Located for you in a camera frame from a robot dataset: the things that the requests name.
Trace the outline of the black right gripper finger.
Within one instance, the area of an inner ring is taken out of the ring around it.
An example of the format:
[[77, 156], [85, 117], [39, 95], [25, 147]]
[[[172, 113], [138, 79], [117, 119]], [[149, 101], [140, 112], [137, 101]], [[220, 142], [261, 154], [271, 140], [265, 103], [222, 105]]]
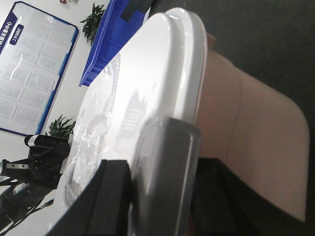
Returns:
[[199, 158], [191, 202], [194, 236], [313, 236], [302, 222], [243, 183], [217, 158]]

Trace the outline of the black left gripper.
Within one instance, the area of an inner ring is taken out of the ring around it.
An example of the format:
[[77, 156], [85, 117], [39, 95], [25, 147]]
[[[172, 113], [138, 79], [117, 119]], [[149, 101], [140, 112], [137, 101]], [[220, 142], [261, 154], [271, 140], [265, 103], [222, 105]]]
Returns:
[[[1, 186], [20, 183], [57, 189], [63, 161], [69, 156], [67, 139], [27, 135], [26, 159], [0, 162]], [[102, 160], [91, 182], [48, 232], [49, 236], [126, 236], [132, 196], [130, 168], [125, 160]]]

